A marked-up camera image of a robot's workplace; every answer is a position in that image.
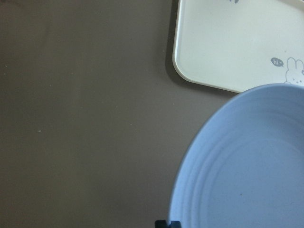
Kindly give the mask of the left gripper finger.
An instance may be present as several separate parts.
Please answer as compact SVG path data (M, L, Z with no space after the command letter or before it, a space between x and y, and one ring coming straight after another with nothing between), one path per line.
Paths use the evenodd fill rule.
M171 221L170 223L167 223L166 220L157 220L154 223L155 228L181 228L181 222L180 221Z

